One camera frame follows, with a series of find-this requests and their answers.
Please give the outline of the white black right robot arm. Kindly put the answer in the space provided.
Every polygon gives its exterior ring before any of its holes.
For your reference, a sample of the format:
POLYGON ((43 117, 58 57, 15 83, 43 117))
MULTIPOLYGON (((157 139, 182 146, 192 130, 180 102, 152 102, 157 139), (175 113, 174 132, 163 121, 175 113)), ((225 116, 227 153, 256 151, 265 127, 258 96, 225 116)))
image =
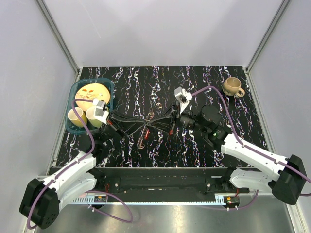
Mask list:
POLYGON ((172 134, 175 128, 199 131, 209 150, 238 158, 256 171, 235 168, 221 179, 221 188, 232 192, 236 188, 271 192, 278 200, 295 205, 302 196, 307 174, 303 161, 296 155, 285 157, 257 147, 236 136, 232 129, 219 124, 221 114, 214 106, 205 105, 198 115, 181 113, 173 105, 166 113, 150 120, 147 126, 172 134))

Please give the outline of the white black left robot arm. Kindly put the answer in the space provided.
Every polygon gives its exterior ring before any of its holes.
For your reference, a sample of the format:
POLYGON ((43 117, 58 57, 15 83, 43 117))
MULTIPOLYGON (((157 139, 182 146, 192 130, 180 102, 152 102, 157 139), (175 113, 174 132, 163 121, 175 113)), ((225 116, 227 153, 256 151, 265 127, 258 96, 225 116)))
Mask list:
POLYGON ((49 227, 75 198, 104 189, 105 174, 96 169, 99 153, 94 153, 93 133, 86 123, 82 126, 91 140, 89 151, 79 152, 75 159, 45 179, 33 179, 27 184, 19 212, 27 218, 29 230, 49 227))

